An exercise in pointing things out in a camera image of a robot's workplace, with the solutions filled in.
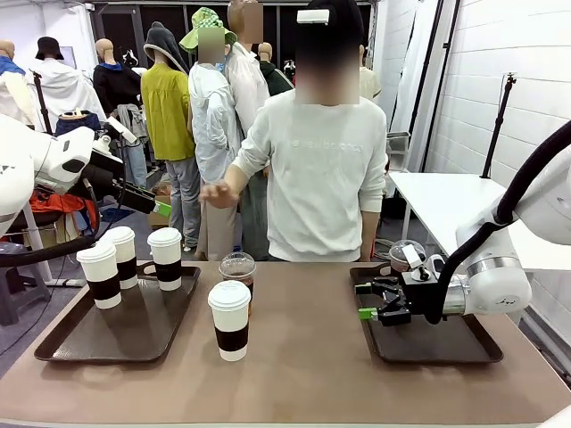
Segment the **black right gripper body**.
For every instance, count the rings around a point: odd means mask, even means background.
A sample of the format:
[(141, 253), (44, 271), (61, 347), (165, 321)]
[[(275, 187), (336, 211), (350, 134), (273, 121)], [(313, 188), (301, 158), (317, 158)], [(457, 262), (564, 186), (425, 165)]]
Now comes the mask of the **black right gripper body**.
[(401, 273), (406, 306), (414, 316), (436, 314), (438, 310), (438, 280), (428, 269)]

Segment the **person's right hand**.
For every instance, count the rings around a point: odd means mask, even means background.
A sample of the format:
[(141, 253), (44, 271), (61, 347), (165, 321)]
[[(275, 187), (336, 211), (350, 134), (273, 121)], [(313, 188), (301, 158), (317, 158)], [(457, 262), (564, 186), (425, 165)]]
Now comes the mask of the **person's right hand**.
[(205, 185), (200, 198), (217, 209), (226, 209), (238, 204), (239, 196), (226, 181)]

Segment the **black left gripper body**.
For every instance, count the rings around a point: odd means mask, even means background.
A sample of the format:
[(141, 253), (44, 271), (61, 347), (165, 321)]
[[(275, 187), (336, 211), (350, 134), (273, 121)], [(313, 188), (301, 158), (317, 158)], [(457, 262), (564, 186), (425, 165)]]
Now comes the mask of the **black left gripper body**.
[(122, 162), (104, 167), (88, 164), (83, 169), (83, 178), (86, 178), (93, 187), (98, 201), (105, 197), (112, 197), (118, 201), (122, 196), (124, 165)]

